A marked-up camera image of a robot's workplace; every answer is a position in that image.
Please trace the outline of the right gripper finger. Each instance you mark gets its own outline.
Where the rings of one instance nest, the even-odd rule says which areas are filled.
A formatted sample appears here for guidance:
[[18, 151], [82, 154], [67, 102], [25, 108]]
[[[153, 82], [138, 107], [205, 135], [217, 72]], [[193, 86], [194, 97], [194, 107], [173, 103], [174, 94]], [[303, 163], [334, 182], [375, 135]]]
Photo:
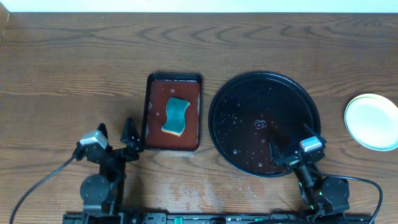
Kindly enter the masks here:
[[271, 160], [274, 162], [274, 164], [283, 164], [283, 155], [279, 151], [274, 135], [271, 134], [268, 137], [268, 142], [269, 142]]
[[303, 124], [305, 132], [308, 136], [316, 137], [322, 144], [326, 144], [326, 139], [320, 136], [320, 134], [316, 133], [312, 128], [310, 128], [306, 123]]

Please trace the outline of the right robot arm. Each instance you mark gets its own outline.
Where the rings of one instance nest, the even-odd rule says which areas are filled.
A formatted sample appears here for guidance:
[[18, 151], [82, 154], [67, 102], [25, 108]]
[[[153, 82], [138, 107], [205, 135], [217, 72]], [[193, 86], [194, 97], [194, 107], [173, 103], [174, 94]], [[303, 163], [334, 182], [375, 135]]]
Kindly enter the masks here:
[[274, 135], [268, 138], [273, 163], [296, 175], [302, 200], [314, 214], [343, 213], [349, 209], [349, 183], [342, 177], [321, 175], [316, 163], [325, 156], [326, 139], [307, 125], [304, 131], [303, 140], [284, 147], [277, 145]]

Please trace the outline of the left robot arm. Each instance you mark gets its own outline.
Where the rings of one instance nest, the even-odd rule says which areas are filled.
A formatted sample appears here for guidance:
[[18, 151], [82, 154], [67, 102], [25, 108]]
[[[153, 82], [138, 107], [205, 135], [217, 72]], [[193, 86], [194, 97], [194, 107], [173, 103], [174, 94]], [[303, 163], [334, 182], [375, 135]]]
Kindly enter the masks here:
[[121, 142], [126, 146], [113, 149], [109, 145], [106, 125], [101, 123], [94, 131], [85, 133], [77, 142], [73, 152], [77, 161], [87, 161], [99, 165], [99, 173], [87, 177], [81, 187], [83, 212], [98, 217], [115, 215], [121, 207], [126, 163], [139, 159], [144, 150], [139, 133], [132, 118], [125, 122]]

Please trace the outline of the pale green plate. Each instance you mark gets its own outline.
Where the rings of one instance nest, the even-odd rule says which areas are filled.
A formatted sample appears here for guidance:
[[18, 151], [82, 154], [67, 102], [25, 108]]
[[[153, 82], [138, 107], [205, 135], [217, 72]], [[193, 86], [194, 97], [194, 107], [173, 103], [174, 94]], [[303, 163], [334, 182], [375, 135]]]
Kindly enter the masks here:
[[344, 119], [347, 132], [360, 145], [382, 152], [397, 149], [397, 106], [389, 101], [391, 105], [385, 117], [354, 125], [347, 124]]

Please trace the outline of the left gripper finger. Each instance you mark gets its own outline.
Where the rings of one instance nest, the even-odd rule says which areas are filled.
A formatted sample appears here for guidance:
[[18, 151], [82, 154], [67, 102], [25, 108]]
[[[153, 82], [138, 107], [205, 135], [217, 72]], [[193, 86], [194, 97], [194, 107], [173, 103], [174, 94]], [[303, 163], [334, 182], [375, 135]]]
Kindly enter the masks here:
[[130, 117], [128, 117], [125, 122], [120, 141], [124, 143], [131, 151], [142, 152], [144, 150], [141, 137], [137, 131], [133, 119]]
[[108, 139], [108, 132], [104, 123], [100, 123], [97, 130], [100, 131], [106, 139]]

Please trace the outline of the yellow plate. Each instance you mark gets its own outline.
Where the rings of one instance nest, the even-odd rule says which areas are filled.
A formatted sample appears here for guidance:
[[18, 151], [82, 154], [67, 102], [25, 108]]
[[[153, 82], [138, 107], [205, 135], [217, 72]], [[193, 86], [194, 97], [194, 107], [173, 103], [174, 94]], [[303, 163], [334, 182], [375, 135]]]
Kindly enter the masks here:
[[391, 102], [374, 93], [364, 93], [355, 96], [347, 105], [344, 119], [347, 124], [365, 124], [374, 118], [385, 117]]

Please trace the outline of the green scouring sponge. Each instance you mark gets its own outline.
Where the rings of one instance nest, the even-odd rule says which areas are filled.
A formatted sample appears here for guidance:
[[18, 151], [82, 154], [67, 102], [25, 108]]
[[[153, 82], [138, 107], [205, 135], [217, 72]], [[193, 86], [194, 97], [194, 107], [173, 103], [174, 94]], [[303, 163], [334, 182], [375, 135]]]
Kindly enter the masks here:
[[171, 97], [165, 108], [166, 122], [161, 127], [162, 132], [180, 137], [185, 130], [185, 112], [190, 103], [179, 98]]

